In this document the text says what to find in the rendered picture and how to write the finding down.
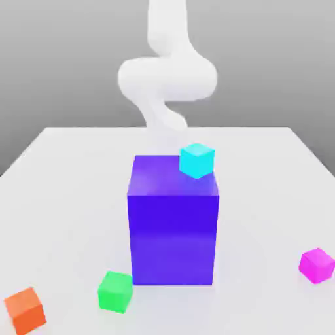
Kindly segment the small cyan cube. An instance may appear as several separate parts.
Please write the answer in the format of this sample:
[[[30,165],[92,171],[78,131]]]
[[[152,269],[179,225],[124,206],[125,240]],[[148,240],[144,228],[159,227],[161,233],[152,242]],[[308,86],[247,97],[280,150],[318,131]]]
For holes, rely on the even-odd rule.
[[[214,171],[215,150],[201,143],[193,143],[180,150],[179,170],[199,179]]]

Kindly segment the small green cube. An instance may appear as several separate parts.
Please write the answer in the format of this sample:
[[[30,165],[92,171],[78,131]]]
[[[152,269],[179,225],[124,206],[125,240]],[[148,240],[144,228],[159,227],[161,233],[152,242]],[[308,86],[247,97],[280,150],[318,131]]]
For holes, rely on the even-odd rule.
[[[99,307],[124,314],[133,296],[131,275],[108,271],[97,290]]]

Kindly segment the small orange cube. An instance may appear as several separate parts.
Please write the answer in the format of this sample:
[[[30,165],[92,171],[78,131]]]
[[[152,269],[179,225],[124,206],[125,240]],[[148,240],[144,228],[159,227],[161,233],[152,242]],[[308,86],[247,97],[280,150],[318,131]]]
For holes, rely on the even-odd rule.
[[[33,287],[9,296],[4,303],[16,335],[26,335],[46,323],[43,305]]]

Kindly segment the large purple box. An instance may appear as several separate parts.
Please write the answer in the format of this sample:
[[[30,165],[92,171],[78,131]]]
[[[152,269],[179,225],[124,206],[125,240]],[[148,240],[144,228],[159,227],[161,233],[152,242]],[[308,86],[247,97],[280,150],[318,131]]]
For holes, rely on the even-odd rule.
[[[213,173],[194,179],[178,156],[137,155],[127,193],[135,285],[211,285],[219,213]]]

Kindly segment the small magenta cube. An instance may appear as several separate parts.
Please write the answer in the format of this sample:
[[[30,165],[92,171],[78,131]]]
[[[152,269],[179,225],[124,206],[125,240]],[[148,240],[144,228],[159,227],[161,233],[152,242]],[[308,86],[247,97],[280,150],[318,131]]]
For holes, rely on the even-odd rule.
[[[312,283],[318,284],[332,277],[335,259],[321,248],[312,249],[302,254],[298,269]]]

